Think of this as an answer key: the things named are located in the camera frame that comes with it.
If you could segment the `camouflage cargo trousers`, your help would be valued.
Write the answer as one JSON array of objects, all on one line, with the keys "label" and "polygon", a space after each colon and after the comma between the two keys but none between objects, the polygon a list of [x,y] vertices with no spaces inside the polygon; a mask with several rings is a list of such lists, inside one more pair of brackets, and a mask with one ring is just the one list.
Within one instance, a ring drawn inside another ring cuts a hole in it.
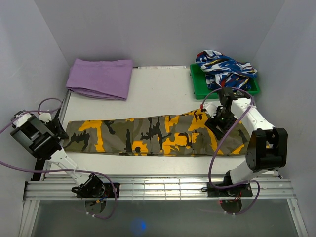
[{"label": "camouflage cargo trousers", "polygon": [[[210,118],[196,109],[180,115],[68,123],[67,152],[126,156],[212,156],[220,140],[205,126]],[[244,155],[250,136],[242,123],[229,134],[219,156]]]}]

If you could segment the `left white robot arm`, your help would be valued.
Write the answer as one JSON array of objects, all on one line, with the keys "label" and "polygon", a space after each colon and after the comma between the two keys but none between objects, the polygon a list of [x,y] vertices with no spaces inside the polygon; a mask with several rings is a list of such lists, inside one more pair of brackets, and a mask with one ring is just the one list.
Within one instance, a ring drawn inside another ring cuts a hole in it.
[{"label": "left white robot arm", "polygon": [[50,113],[36,117],[19,111],[11,119],[14,130],[10,135],[36,159],[44,160],[64,170],[75,182],[72,192],[79,198],[100,198],[105,194],[101,179],[92,173],[81,173],[78,165],[66,154],[61,140],[68,139],[59,115]]}]

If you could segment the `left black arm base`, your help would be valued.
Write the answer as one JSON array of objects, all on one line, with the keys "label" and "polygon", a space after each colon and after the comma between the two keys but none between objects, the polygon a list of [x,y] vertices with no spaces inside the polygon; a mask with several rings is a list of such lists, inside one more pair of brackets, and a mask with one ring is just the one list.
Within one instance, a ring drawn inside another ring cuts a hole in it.
[{"label": "left black arm base", "polygon": [[119,197],[120,183],[114,182],[114,189],[111,183],[96,184],[94,186],[88,185],[87,187],[72,187],[71,191],[76,194],[77,198],[114,198],[114,190],[117,197]]}]

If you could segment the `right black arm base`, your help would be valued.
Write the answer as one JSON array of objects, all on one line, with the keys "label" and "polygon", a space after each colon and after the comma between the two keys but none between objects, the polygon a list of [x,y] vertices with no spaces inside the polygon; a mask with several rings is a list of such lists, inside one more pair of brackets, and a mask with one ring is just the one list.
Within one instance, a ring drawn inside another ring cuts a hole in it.
[{"label": "right black arm base", "polygon": [[219,189],[214,188],[210,185],[210,183],[206,183],[206,187],[201,188],[201,191],[207,193],[209,198],[250,198],[253,196],[253,192],[249,184],[238,185],[229,189]]}]

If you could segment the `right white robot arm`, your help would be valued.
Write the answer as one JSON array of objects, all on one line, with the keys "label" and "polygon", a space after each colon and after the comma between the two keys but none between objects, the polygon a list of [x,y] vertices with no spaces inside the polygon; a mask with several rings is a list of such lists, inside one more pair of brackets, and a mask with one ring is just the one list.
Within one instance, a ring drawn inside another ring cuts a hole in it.
[{"label": "right white robot arm", "polygon": [[222,87],[216,92],[220,106],[216,107],[205,99],[200,105],[210,115],[206,126],[210,127],[214,123],[225,131],[209,167],[213,167],[223,143],[239,123],[242,123],[250,136],[245,160],[228,172],[229,180],[223,186],[210,182],[211,187],[235,196],[241,190],[241,185],[254,181],[260,173],[286,165],[288,133],[284,128],[269,123],[260,114],[249,92],[235,87]]}]

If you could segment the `folded purple trousers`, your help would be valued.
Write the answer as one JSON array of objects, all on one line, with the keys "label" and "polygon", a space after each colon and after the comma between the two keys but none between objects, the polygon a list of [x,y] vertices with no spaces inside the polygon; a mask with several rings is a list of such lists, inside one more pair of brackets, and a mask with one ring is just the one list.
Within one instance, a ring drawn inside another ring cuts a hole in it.
[{"label": "folded purple trousers", "polygon": [[78,94],[97,98],[126,100],[132,60],[84,61],[76,59],[70,69],[66,87]]}]

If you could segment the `green plastic bin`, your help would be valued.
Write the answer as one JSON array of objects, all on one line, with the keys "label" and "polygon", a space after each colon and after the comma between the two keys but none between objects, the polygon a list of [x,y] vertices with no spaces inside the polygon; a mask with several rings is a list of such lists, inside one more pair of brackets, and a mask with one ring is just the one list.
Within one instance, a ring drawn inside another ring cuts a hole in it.
[{"label": "green plastic bin", "polygon": [[[211,92],[207,87],[205,73],[197,64],[190,65],[190,76],[193,81],[194,95],[197,100],[203,100],[205,96]],[[256,95],[260,92],[259,85],[256,79],[250,79],[250,88],[247,90],[251,95]]]}]

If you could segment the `blue white patterned garment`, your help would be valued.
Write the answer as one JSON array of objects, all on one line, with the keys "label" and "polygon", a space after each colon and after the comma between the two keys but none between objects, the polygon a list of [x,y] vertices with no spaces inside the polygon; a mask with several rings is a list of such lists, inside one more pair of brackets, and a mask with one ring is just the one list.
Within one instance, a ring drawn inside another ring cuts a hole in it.
[{"label": "blue white patterned garment", "polygon": [[257,78],[257,70],[249,63],[241,63],[214,50],[204,50],[195,63],[205,73],[206,85],[215,90],[221,87],[251,88],[250,81]]}]

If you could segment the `aluminium front rail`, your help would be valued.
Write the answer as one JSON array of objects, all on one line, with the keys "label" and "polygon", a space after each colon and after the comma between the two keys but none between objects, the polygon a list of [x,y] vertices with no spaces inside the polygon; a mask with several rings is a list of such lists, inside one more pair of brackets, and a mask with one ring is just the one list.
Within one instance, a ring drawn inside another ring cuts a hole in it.
[{"label": "aluminium front rail", "polygon": [[[207,200],[207,181],[205,177],[114,177],[114,182],[120,184],[120,201]],[[71,191],[74,186],[65,176],[30,181],[24,200],[78,200]],[[264,175],[241,194],[242,200],[254,198],[295,199],[296,194],[290,180]]]}]

